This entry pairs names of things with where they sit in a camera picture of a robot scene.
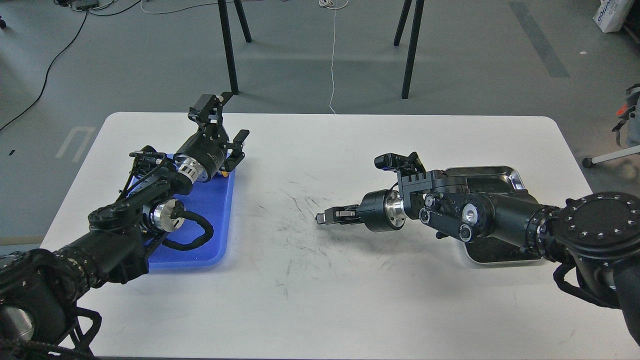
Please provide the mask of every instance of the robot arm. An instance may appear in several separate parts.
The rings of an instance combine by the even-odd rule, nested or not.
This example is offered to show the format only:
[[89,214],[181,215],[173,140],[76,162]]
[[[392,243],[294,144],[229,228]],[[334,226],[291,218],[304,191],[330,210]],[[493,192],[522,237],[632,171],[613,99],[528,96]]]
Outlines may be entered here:
[[[384,154],[374,164],[397,174],[398,190],[370,192],[359,205],[329,208],[317,214],[318,224],[364,223],[371,231],[395,231],[409,218],[437,230],[437,238],[496,237],[562,263],[554,274],[560,289],[622,309],[640,345],[640,199],[597,193],[558,208],[538,203],[519,179],[500,178],[487,168],[426,171],[415,152]],[[574,267],[579,288],[564,281]]]
[[[60,358],[90,355],[100,315],[77,307],[80,297],[106,282],[124,284],[148,273],[149,256],[158,246],[191,250],[212,238],[211,224],[173,196],[188,195],[196,181],[230,172],[244,158],[249,131],[241,130],[230,142],[222,124],[222,107],[231,96],[201,96],[188,115],[198,130],[173,159],[151,146],[132,152],[134,165],[124,189],[114,203],[89,214],[89,233],[55,252],[35,249],[0,257],[0,357],[7,348],[20,348],[16,358],[31,359],[67,336],[76,348],[58,348]],[[185,220],[198,223],[203,235],[189,244],[167,239]],[[86,333],[78,316],[93,322]]]

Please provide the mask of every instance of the gray floor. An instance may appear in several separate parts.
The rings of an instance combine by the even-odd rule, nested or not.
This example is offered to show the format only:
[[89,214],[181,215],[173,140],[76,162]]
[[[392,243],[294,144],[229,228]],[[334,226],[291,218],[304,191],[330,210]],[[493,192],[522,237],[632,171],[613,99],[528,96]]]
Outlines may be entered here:
[[[103,13],[132,3],[120,0]],[[145,9],[160,12],[191,3],[199,2],[151,0]],[[352,0],[336,13],[333,108],[337,113],[544,115],[558,123],[577,161],[614,151],[609,131],[624,89],[640,79],[640,52],[627,35],[603,34],[596,27],[591,17],[598,4],[428,1],[410,98],[401,100],[410,25],[402,44],[393,47],[400,4]],[[516,7],[529,11],[565,76],[550,76],[548,59],[534,47],[531,24],[521,25]],[[254,41],[243,41],[231,6],[241,94],[227,111],[329,113],[333,11],[310,0],[247,1],[244,8]],[[5,124],[37,96],[49,62],[74,36],[83,13],[50,1],[13,0],[0,1],[0,15],[9,24],[0,33],[0,124]],[[86,154],[83,138],[89,133],[90,145],[109,114],[187,111],[200,94],[228,89],[217,6],[170,15],[149,15],[136,6],[112,17],[90,15],[54,64],[40,102],[0,133],[0,244],[41,241]],[[95,131],[78,132],[60,154],[78,126]],[[422,130],[425,139],[438,136],[428,127]],[[389,133],[396,136],[391,125]],[[144,134],[140,141],[146,144]],[[451,145],[463,146],[454,138]],[[429,154],[421,156],[429,167]],[[584,175],[595,192],[640,195],[634,158]],[[105,191],[100,179],[95,188]]]

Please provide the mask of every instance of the blue plastic tray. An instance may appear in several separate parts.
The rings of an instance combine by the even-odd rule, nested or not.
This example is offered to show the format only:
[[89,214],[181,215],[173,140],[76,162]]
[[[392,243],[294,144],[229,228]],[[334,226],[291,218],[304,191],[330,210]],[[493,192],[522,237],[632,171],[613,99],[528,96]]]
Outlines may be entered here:
[[[203,267],[220,261],[227,249],[235,177],[236,171],[232,171],[228,177],[216,174],[208,183],[195,183],[189,195],[175,196],[184,203],[187,210],[202,215],[213,225],[213,238],[190,251],[178,251],[160,245],[149,257],[149,268]],[[198,224],[187,220],[180,229],[170,233],[168,238],[179,243],[190,243],[202,233]]]

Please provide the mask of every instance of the black power cable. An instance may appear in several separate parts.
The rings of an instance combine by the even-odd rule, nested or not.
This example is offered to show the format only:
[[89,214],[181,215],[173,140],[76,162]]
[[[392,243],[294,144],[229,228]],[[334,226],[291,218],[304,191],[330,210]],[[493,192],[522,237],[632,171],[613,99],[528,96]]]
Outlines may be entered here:
[[136,6],[137,4],[140,4],[140,1],[142,0],[138,0],[135,3],[133,3],[133,5],[131,5],[130,7],[124,9],[124,10],[120,10],[119,12],[116,13],[92,13],[92,12],[88,12],[91,15],[95,15],[95,16],[114,16],[114,15],[118,15],[119,13],[124,13],[125,11],[131,9],[132,7]]
[[44,84],[42,84],[42,90],[40,91],[40,95],[38,95],[38,98],[35,99],[35,101],[29,105],[28,108],[26,108],[23,112],[20,113],[20,115],[14,117],[13,119],[11,119],[11,121],[7,122],[5,125],[3,125],[2,127],[0,127],[0,131],[4,130],[9,124],[11,124],[12,122],[16,121],[19,117],[22,116],[22,114],[24,114],[25,112],[27,112],[29,109],[31,109],[33,107],[33,105],[36,104],[36,102],[38,102],[38,100],[40,100],[40,98],[42,97],[42,94],[44,93],[44,88],[47,86],[47,78],[49,78],[49,71],[51,70],[51,67],[53,66],[53,63],[56,61],[56,59],[62,55],[62,53],[65,52],[65,50],[67,50],[71,44],[74,43],[74,41],[76,41],[76,39],[78,38],[78,35],[80,35],[80,31],[82,30],[84,23],[86,22],[86,17],[87,14],[84,15],[84,20],[82,21],[82,24],[80,25],[80,28],[78,29],[78,32],[76,33],[76,35],[74,36],[74,38],[71,40],[71,42],[69,43],[69,45],[65,46],[64,49],[62,49],[62,51],[60,51],[58,53],[58,55],[56,55],[55,58],[53,58],[53,60],[51,60],[51,63],[49,64],[49,67],[47,68],[47,72],[44,76]]

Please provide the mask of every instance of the black bracket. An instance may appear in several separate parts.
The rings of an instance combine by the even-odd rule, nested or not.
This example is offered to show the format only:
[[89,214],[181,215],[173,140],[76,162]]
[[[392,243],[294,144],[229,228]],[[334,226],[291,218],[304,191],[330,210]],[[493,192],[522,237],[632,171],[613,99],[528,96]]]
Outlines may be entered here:
[[242,150],[244,147],[244,139],[246,139],[247,136],[249,136],[249,130],[240,130],[233,142],[222,145],[224,149],[231,150],[231,154],[227,156],[225,162],[220,167],[220,171],[231,172],[240,164],[240,161],[244,159],[244,152]]

